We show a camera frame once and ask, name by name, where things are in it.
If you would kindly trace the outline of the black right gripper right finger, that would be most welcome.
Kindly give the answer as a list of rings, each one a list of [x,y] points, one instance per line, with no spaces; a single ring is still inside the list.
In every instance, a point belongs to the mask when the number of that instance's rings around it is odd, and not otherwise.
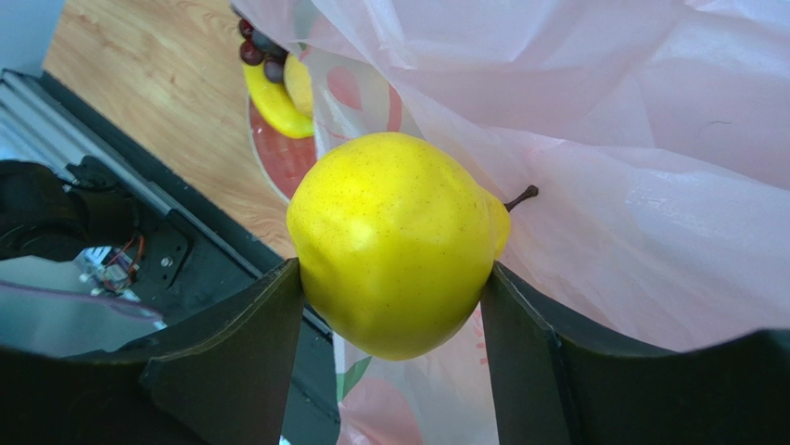
[[[503,444],[785,444],[789,334],[665,350],[609,329],[501,264],[481,310]]]

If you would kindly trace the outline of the pink plastic bag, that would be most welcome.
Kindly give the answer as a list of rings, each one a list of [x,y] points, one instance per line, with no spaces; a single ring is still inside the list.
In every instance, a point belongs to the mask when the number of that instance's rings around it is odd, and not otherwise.
[[[674,352],[789,334],[785,1],[239,1],[308,66],[320,157],[402,131],[516,207],[502,265]],[[503,444],[481,308],[387,362],[335,335],[342,444]]]

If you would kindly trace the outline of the yellow pear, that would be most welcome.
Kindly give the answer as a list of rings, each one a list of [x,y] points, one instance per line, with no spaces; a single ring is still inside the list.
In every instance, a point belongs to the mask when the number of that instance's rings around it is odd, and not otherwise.
[[[454,158],[405,133],[370,133],[319,158],[287,207],[308,302],[388,361],[453,337],[478,305],[529,185],[503,201]]]

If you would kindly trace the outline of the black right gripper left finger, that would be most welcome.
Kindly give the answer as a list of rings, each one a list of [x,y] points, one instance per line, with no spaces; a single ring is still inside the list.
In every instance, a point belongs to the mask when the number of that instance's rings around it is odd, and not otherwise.
[[[302,320],[299,264],[113,352],[1,351],[5,444],[274,444]]]

